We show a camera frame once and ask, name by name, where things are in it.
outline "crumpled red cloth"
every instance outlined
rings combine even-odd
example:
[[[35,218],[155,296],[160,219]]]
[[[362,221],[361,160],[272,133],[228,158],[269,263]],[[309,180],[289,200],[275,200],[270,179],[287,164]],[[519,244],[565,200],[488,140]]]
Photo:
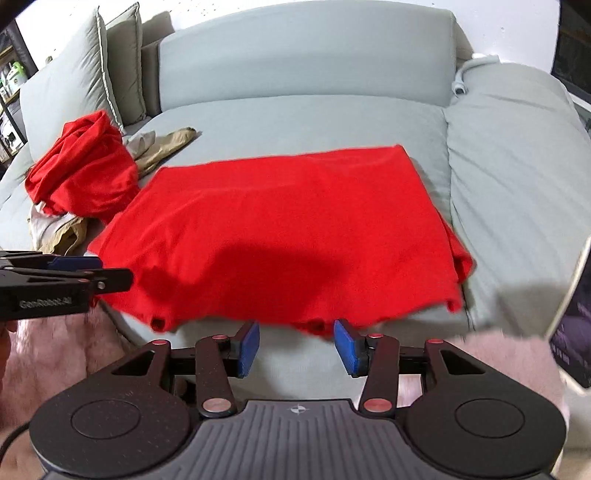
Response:
[[[156,331],[205,316],[326,335],[462,306],[472,258],[400,146],[161,168],[90,245]]]
[[[43,212],[109,223],[138,194],[138,169],[105,111],[64,125],[61,137],[29,171],[25,189]]]

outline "red cloth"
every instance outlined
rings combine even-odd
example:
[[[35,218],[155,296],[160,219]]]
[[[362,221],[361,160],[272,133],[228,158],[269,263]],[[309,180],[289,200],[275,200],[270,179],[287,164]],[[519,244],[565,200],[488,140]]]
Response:
[[[138,169],[123,146],[121,133],[104,111],[66,123],[61,137],[25,180],[48,215],[66,212],[104,223],[138,194]]]
[[[89,248],[135,276],[105,300],[156,331],[456,311],[472,267],[400,146],[162,168]]]

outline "gray sofa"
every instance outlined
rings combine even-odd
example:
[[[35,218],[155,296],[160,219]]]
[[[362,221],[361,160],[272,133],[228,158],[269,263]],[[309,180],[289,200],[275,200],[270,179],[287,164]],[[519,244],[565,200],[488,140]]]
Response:
[[[469,70],[467,94],[454,98],[455,28],[449,11],[353,0],[209,21],[142,49],[153,118],[140,129],[203,131],[169,167],[403,145],[477,267],[461,313],[434,307],[376,330],[407,345],[490,327],[543,335],[591,231],[591,142],[563,85],[529,67]],[[23,175],[9,169],[0,183],[3,248],[28,248]],[[134,342],[156,337],[113,314]],[[206,319],[158,336],[185,347],[237,327]],[[261,335],[250,376],[234,383],[239,397],[360,393],[363,380],[346,376],[330,342],[281,327],[264,326]],[[570,401],[569,445],[589,447],[589,401]]]

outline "beige cloth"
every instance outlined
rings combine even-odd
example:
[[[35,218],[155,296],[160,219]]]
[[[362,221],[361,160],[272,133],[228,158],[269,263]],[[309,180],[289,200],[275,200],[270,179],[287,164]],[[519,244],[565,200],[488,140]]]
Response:
[[[160,162],[191,143],[201,132],[186,127],[164,137],[156,137],[154,131],[134,135],[126,144],[128,152],[138,167],[140,178],[156,169]],[[87,219],[71,213],[45,215],[41,205],[33,205],[29,214],[29,232],[35,250],[44,254],[71,255],[86,239]]]

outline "sofa backrest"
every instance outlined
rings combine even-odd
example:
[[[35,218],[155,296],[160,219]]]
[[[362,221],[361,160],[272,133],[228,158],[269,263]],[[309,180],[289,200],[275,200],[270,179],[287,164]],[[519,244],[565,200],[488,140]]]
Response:
[[[284,95],[371,95],[447,106],[453,14],[390,1],[274,5],[218,18],[160,43],[163,111]]]

